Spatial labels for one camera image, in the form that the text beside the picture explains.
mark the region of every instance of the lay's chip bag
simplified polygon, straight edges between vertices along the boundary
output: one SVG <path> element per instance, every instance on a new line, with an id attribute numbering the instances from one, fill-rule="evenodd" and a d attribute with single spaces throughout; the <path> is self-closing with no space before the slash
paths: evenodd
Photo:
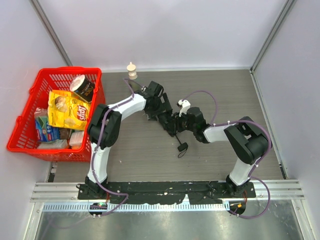
<path id="1" fill-rule="evenodd" d="M 50 91 L 48 102 L 49 125 L 84 131 L 89 117 L 90 104 L 72 97 L 72 92 L 69 93 L 68 91 Z"/>

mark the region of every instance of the black mounting base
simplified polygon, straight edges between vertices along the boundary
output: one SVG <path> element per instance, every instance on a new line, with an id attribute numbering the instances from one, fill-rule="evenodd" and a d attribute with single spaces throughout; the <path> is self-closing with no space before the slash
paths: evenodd
<path id="1" fill-rule="evenodd" d="M 243 194 L 231 195 L 226 182 L 220 181 L 159 181 L 159 182 L 108 182 L 106 188 L 113 192 L 128 193 L 127 204 L 161 204 L 181 203 L 188 195 L 190 204 L 219 204 L 220 199 L 243 198 Z M 254 184 L 248 182 L 246 197 L 255 198 Z M 93 187 L 80 184 L 79 200 L 106 199 L 106 193 L 93 191 Z M 110 202 L 118 204 L 123 196 L 110 195 Z"/>

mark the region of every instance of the gray floor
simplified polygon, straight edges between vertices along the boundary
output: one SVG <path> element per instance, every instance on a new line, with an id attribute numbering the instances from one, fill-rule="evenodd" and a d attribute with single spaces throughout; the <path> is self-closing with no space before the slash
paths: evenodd
<path id="1" fill-rule="evenodd" d="M 248 201 L 244 215 L 260 213 L 266 201 Z M 37 240 L 303 240 L 291 200 L 271 201 L 254 220 L 226 211 L 115 212 L 81 221 L 84 212 L 43 212 Z M 69 227 L 58 229 L 54 226 Z"/>
<path id="2" fill-rule="evenodd" d="M 107 104 L 130 94 L 122 78 L 127 73 L 105 73 L 102 76 Z M 218 101 L 216 123 L 251 117 L 265 128 L 266 123 L 248 70 L 158 71 L 139 72 L 138 81 L 148 85 L 153 80 L 164 87 L 174 111 L 176 103 L 194 90 L 211 91 Z M 210 122 L 215 105 L 210 96 L 196 93 L 188 99 L 199 107 Z M 110 151 L 107 172 L 109 181 L 202 181 L 224 180 L 233 169 L 236 155 L 228 142 L 203 144 L 191 132 L 179 135 L 189 144 L 184 157 L 178 158 L 178 142 L 154 121 L 137 112 L 121 123 L 119 138 Z M 59 162 L 55 182 L 83 182 L 89 163 Z M 255 170 L 263 180 L 282 179 L 272 150 Z"/>

